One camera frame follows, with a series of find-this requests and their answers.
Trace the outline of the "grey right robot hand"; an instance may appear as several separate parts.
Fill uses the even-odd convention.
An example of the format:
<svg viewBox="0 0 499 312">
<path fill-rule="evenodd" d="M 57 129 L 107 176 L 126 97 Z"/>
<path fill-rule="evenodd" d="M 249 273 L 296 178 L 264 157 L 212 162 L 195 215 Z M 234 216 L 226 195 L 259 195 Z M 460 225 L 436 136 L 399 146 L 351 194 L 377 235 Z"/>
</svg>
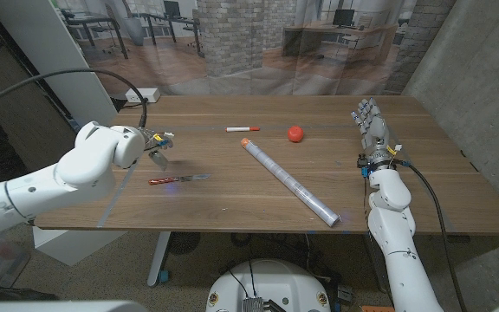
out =
<svg viewBox="0 0 499 312">
<path fill-rule="evenodd" d="M 390 134 L 376 100 L 373 97 L 361 100 L 351 116 L 360 130 L 364 159 L 370 170 L 393 169 L 393 154 L 388 151 Z"/>
</svg>

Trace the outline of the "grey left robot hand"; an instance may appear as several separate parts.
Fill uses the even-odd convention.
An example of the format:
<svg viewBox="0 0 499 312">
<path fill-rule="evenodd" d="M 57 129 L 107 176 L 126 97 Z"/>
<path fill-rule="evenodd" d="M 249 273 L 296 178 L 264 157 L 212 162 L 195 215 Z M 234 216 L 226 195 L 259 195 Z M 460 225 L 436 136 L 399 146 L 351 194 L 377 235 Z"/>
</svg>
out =
<svg viewBox="0 0 499 312">
<path fill-rule="evenodd" d="M 171 132 L 158 133 L 152 129 L 139 127 L 145 139 L 145 151 L 148 151 L 149 158 L 164 171 L 168 166 L 168 159 L 162 154 L 161 150 L 173 148 L 172 139 L 175 134 Z"/>
</svg>

